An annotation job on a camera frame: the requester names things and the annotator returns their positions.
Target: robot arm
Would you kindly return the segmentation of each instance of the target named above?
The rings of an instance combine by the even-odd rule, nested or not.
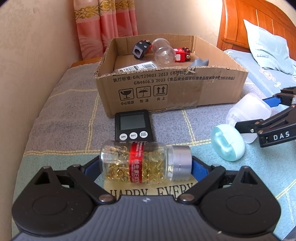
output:
[[[284,88],[280,93],[263,101],[270,107],[279,104],[289,107],[267,120],[237,122],[235,128],[240,133],[257,133],[261,147],[296,140],[296,86]]]

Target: pillowcase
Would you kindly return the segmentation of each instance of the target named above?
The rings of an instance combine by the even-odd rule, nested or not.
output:
[[[244,25],[251,53],[261,68],[279,70],[286,74],[294,73],[286,39],[273,35],[245,19]]]
[[[293,68],[294,68],[293,75],[296,75],[296,61],[294,59],[291,59],[291,61],[292,61],[292,65],[293,65]]]

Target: red label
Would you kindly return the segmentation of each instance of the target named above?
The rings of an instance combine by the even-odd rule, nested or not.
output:
[[[131,183],[142,183],[142,161],[144,142],[133,142],[131,144],[129,158],[129,172]]]

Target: fragile symbol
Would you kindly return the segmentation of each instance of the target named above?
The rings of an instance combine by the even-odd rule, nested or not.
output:
[[[119,90],[120,100],[130,100],[134,99],[133,89],[123,89]]]
[[[136,90],[137,90],[137,98],[147,98],[151,96],[150,86],[138,87]]]
[[[155,85],[154,96],[166,95],[168,91],[168,85]]]

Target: plastic container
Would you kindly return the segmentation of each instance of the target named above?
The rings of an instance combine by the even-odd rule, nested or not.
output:
[[[101,149],[103,178],[130,183],[188,180],[192,157],[188,146],[157,142],[106,141]]]
[[[256,119],[266,120],[271,116],[271,108],[257,95],[248,93],[237,102],[226,116],[226,124],[235,127],[239,121]],[[245,143],[252,143],[257,138],[257,133],[241,134]]]
[[[176,52],[166,39],[155,39],[152,42],[151,50],[154,53],[156,63],[160,66],[170,66],[176,61]]]

